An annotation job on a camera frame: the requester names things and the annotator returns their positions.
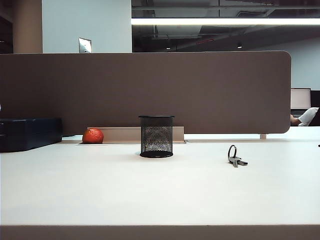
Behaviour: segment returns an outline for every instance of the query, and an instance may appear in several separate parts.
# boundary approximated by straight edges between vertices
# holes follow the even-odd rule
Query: mesh pen holder
[[[173,155],[174,116],[139,116],[141,120],[141,157],[166,158]]]

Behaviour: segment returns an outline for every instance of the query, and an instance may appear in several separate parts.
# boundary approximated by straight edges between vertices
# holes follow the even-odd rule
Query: white sleeve
[[[311,107],[307,111],[305,111],[305,113],[298,118],[302,123],[301,126],[308,126],[311,123],[312,119],[314,119],[318,109],[318,107]]]

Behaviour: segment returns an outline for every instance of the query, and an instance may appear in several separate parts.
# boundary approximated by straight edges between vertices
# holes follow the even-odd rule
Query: keys
[[[230,151],[231,149],[234,148],[234,154],[233,156],[230,156]],[[232,164],[235,168],[238,167],[238,165],[241,165],[241,166],[246,166],[248,165],[247,162],[245,161],[241,161],[241,157],[238,157],[236,156],[237,154],[237,148],[235,145],[231,145],[230,148],[229,148],[229,151],[228,151],[228,160],[229,160],[229,163]]]
[[[233,166],[234,166],[235,168],[237,168],[237,167],[238,167],[238,164],[239,164],[239,161],[241,160],[241,157],[238,157],[238,156],[236,156],[236,157],[229,156],[229,157],[228,157],[228,160],[229,160],[229,163],[233,164]]]

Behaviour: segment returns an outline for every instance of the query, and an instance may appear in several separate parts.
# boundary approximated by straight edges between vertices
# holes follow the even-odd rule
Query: black case
[[[0,118],[0,152],[19,152],[62,140],[60,118]]]

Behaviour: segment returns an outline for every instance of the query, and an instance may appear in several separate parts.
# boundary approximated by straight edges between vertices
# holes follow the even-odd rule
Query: ceiling light
[[[320,25],[320,18],[132,18],[132,25]]]

